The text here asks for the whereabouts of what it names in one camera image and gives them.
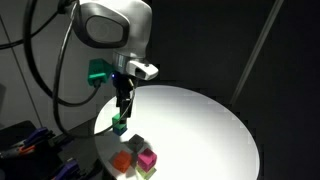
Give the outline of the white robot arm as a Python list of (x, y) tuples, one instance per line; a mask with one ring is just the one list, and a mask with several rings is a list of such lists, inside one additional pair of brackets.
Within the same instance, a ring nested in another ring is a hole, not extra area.
[(130, 93), (138, 80), (152, 80), (158, 68), (148, 62), (146, 50), (152, 27), (152, 8), (143, 0), (60, 0), (59, 12), (85, 45), (113, 51), (107, 65), (117, 89), (117, 106), (123, 120), (131, 116)]

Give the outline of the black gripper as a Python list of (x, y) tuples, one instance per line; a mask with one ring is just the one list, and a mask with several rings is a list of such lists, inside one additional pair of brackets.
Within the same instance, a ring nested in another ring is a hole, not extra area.
[(129, 98), (134, 87), (133, 81), (129, 76), (115, 72), (113, 86), (116, 88), (116, 107), (120, 107), (120, 121), (126, 122), (132, 112), (132, 100)]

